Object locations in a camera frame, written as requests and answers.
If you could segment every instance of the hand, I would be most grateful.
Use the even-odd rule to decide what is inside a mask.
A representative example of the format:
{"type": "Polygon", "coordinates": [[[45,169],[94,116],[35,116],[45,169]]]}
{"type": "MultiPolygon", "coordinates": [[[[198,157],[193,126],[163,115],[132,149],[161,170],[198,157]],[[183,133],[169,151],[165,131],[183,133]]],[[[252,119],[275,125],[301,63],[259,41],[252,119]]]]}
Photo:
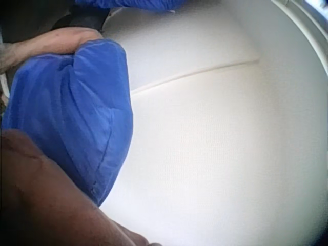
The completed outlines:
{"type": "Polygon", "coordinates": [[[19,64],[15,44],[0,44],[0,74],[19,64]]]}

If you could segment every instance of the sleeve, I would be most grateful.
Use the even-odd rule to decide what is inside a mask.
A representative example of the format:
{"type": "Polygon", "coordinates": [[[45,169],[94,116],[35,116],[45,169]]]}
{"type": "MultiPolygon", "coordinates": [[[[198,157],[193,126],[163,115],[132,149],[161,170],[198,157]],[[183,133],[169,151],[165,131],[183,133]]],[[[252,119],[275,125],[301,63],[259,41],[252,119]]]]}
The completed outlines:
{"type": "Polygon", "coordinates": [[[155,12],[165,12],[181,7],[186,0],[75,0],[78,5],[100,8],[131,7],[155,12]]]}
{"type": "Polygon", "coordinates": [[[75,53],[70,72],[61,89],[61,137],[99,205],[113,187],[132,139],[126,53],[108,39],[87,42],[75,53]]]}

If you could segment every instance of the blue cloth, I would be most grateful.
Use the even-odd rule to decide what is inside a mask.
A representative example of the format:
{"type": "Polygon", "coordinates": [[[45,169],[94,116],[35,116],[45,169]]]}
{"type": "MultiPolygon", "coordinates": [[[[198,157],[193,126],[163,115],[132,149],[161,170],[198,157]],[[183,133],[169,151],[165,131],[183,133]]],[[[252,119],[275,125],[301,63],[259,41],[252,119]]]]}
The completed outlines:
{"type": "Polygon", "coordinates": [[[132,7],[154,12],[165,12],[181,7],[186,0],[75,0],[78,5],[100,7],[103,9],[132,7]]]}
{"type": "Polygon", "coordinates": [[[99,39],[75,55],[47,54],[17,71],[3,129],[20,129],[98,206],[111,191],[133,131],[124,49],[99,39]]]}

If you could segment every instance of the blue shirt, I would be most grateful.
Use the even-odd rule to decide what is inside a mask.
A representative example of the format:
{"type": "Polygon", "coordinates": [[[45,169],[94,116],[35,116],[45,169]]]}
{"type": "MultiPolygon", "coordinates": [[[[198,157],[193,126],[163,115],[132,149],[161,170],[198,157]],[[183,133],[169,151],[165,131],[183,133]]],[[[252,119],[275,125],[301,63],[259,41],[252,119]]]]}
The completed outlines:
{"type": "Polygon", "coordinates": [[[15,75],[2,128],[27,133],[101,205],[132,138],[124,49],[99,39],[85,43],[74,55],[29,59],[15,75]]]}

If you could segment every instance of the white curved surface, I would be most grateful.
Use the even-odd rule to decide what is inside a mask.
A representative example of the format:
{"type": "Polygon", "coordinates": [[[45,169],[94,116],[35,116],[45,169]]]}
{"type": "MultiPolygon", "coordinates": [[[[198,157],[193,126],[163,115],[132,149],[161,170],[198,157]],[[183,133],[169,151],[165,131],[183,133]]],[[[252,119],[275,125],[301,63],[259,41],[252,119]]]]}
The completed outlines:
{"type": "Polygon", "coordinates": [[[259,59],[241,28],[216,1],[191,1],[175,14],[123,9],[104,30],[127,52],[131,90],[173,75],[259,59]]]}
{"type": "Polygon", "coordinates": [[[122,15],[113,23],[132,89],[188,74],[189,66],[219,69],[133,93],[131,149],[101,209],[163,245],[309,245],[327,219],[324,69],[272,3],[223,2],[226,9],[190,4],[172,18],[122,15]],[[211,36],[204,23],[216,35],[203,36],[211,36]],[[170,33],[181,38],[168,42],[170,33]],[[210,41],[170,49],[189,33],[210,41]],[[235,65],[222,68],[228,63],[235,65]]]}

